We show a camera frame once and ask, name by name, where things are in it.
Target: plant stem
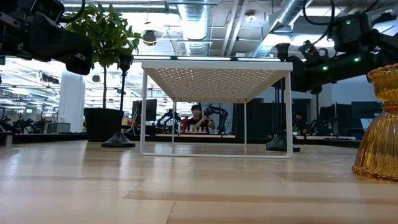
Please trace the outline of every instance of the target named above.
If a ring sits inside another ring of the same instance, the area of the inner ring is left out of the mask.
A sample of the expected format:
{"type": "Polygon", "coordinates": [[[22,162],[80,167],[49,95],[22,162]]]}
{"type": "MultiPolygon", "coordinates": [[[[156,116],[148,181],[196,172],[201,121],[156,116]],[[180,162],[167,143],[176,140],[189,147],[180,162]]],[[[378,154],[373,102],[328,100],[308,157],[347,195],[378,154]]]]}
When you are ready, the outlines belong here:
{"type": "Polygon", "coordinates": [[[104,66],[104,94],[102,99],[102,108],[106,109],[106,65],[104,66]]]}

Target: computer monitor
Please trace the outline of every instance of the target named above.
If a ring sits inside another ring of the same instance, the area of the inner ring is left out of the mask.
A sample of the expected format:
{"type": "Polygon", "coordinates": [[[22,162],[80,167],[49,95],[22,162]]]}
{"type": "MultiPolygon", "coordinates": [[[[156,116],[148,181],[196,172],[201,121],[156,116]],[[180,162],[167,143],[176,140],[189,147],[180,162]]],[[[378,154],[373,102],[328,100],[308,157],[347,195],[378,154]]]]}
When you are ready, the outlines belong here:
{"type": "Polygon", "coordinates": [[[352,102],[353,118],[373,119],[382,112],[381,103],[376,101],[352,102]]]}
{"type": "Polygon", "coordinates": [[[332,118],[335,118],[335,105],[331,106],[322,106],[319,111],[319,119],[322,121],[329,121],[332,118]]]}
{"type": "MultiPolygon", "coordinates": [[[[141,100],[133,101],[132,102],[132,115],[137,113],[141,114],[141,100]]],[[[147,100],[147,113],[146,113],[146,121],[156,121],[156,106],[157,106],[157,99],[147,100]]]]}

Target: perforated table top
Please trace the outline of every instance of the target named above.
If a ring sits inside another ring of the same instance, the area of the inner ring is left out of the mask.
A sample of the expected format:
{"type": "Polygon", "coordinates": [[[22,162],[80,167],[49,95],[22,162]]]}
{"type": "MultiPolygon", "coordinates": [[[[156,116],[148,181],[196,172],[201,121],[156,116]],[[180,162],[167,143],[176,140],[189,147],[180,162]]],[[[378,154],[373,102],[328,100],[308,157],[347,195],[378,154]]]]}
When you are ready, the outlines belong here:
{"type": "Polygon", "coordinates": [[[144,71],[177,102],[245,103],[293,69],[285,62],[145,60],[144,71]]]}

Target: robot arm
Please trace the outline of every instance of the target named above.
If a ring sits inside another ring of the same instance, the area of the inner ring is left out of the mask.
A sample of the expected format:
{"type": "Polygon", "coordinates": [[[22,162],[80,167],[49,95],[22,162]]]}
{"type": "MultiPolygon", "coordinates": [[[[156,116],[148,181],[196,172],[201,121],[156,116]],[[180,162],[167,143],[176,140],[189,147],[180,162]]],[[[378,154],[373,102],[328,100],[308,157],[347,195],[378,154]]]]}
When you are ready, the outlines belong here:
{"type": "Polygon", "coordinates": [[[167,122],[169,122],[172,118],[173,118],[173,117],[167,118],[167,120],[165,120],[165,121],[163,122],[163,126],[166,126],[166,125],[167,125],[167,122]]]}
{"type": "Polygon", "coordinates": [[[169,109],[165,114],[163,114],[163,116],[160,119],[157,120],[156,126],[161,126],[162,125],[162,120],[164,118],[166,118],[166,117],[170,117],[170,114],[173,113],[172,111],[173,110],[169,109]]]}
{"type": "Polygon", "coordinates": [[[367,74],[385,65],[398,63],[398,34],[391,37],[371,29],[364,14],[339,18],[333,24],[329,37],[335,42],[335,50],[343,54],[330,58],[326,49],[318,50],[311,42],[306,41],[299,47],[299,51],[307,59],[303,62],[296,56],[288,56],[288,44],[276,46],[278,58],[293,63],[293,91],[311,91],[318,94],[323,84],[336,83],[339,80],[367,74]],[[323,56],[319,54],[322,50],[325,51],[323,56]]]}
{"type": "Polygon", "coordinates": [[[178,115],[177,112],[174,112],[174,119],[175,119],[176,121],[181,121],[181,117],[178,115]]]}
{"type": "Polygon", "coordinates": [[[213,106],[212,104],[209,105],[210,112],[213,114],[218,114],[220,117],[220,123],[217,126],[218,134],[222,134],[225,132],[225,121],[228,117],[228,112],[222,108],[218,108],[213,106]]]}
{"type": "Polygon", "coordinates": [[[84,9],[82,0],[79,13],[66,19],[65,7],[57,0],[0,1],[0,54],[43,62],[55,59],[68,71],[88,75],[93,59],[90,39],[58,26],[77,19],[84,9]]]}

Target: round black base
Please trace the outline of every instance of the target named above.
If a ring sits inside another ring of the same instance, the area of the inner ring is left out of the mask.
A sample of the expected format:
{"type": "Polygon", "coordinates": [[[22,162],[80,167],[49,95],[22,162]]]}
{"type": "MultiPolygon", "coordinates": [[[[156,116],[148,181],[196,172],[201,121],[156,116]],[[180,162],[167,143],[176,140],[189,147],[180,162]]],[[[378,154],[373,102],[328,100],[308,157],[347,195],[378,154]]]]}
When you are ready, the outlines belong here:
{"type": "Polygon", "coordinates": [[[136,144],[124,136],[123,133],[117,132],[111,139],[101,143],[102,147],[135,147],[136,144]]]}
{"type": "MultiPolygon", "coordinates": [[[[285,136],[277,136],[266,144],[268,151],[286,152],[287,143],[285,136]]],[[[300,147],[293,145],[293,152],[300,152],[300,147]]]]}

